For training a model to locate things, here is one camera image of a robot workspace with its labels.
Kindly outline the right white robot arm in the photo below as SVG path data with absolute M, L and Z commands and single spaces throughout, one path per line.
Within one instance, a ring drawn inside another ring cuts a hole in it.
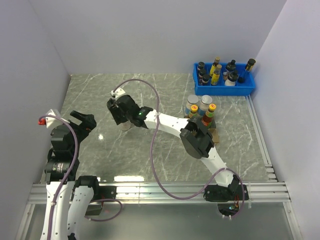
M 138 106 L 128 94 L 118 98 L 110 98 L 106 104 L 116 124 L 131 122 L 136 127 L 154 129 L 153 143 L 158 131 L 178 137 L 185 151 L 194 159 L 200 160 L 212 174 L 210 180 L 215 180 L 221 196 L 226 200 L 234 199 L 241 189 L 245 196 L 245 187 L 236 172 L 227 168 L 219 156 L 212 134 L 198 118 L 177 118 L 158 109 Z

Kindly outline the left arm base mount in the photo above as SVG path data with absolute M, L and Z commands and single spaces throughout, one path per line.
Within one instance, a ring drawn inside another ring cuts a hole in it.
M 114 185 L 103 185 L 99 187 L 98 194 L 94 195 L 87 207 L 86 216 L 98 216 L 103 209 L 103 203 L 97 202 L 101 199 L 115 199 L 117 187 Z

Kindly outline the silver lid jar blue label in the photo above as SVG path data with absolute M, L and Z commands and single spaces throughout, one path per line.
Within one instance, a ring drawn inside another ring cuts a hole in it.
M 191 110 L 192 105 L 198 105 L 199 97 L 197 95 L 191 94 L 187 97 L 187 101 L 185 104 L 185 115 L 187 116 Z

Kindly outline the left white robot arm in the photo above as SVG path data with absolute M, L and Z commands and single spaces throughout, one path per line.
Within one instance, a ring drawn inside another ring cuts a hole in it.
M 76 124 L 63 119 L 51 109 L 38 124 L 51 129 L 51 149 L 44 168 L 46 209 L 42 240 L 78 240 L 80 226 L 91 201 L 101 195 L 98 178 L 94 175 L 76 177 L 81 142 L 97 126 L 94 115 L 73 110 Z

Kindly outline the black cap shaker front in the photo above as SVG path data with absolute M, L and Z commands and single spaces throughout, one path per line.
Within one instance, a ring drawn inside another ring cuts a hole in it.
M 120 129 L 122 131 L 128 131 L 131 128 L 131 126 L 132 126 L 131 122 L 126 121 L 126 122 L 120 124 Z

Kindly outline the red sauce bottle yellow cap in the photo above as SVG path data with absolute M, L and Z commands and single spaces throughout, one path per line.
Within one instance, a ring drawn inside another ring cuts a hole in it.
M 208 106 L 207 111 L 203 115 L 201 122 L 206 128 L 209 128 L 211 126 L 216 108 L 217 106 L 214 103 L 211 103 Z

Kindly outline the red sauce bottle front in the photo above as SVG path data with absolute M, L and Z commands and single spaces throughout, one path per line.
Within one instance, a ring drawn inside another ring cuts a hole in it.
M 188 113 L 188 117 L 191 118 L 195 118 L 198 114 L 198 106 L 193 104 L 190 109 L 189 109 L 189 113 Z

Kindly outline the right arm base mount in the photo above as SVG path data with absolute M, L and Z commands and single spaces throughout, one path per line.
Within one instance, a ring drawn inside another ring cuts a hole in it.
M 245 201 L 248 201 L 247 186 L 238 185 L 235 190 L 219 185 L 208 185 L 205 188 L 203 198 L 207 202 L 217 203 L 218 212 L 223 218 L 232 219 L 237 215 Z

